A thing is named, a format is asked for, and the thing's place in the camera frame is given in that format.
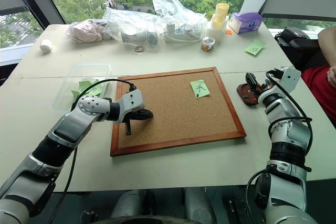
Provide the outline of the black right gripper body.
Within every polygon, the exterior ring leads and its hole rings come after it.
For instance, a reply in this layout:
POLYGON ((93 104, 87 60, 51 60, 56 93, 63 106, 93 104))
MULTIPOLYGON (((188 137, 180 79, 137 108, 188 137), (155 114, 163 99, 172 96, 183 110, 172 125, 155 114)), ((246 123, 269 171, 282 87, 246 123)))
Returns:
POLYGON ((258 88, 256 91, 252 91, 252 93, 256 96, 259 97, 262 93, 266 92, 269 89, 262 89, 261 87, 262 84, 258 84, 258 88))

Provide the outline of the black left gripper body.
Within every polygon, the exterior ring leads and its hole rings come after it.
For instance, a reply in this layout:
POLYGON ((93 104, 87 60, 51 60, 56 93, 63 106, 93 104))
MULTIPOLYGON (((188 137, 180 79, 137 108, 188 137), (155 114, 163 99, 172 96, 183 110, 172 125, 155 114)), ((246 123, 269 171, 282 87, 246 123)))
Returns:
POLYGON ((124 123, 130 123, 131 120, 141 120, 141 110, 128 112, 124 118, 124 123))

